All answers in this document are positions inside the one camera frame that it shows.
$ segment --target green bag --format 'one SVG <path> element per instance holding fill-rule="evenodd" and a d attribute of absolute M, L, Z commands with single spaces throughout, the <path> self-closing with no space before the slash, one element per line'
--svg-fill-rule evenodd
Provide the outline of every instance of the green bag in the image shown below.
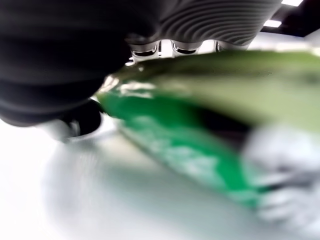
<path fill-rule="evenodd" d="M 243 169 L 245 139 L 273 123 L 320 133 L 319 66 L 318 57 L 302 52 L 156 59 L 109 76 L 97 98 L 119 129 L 156 159 L 254 207 L 261 189 Z"/>

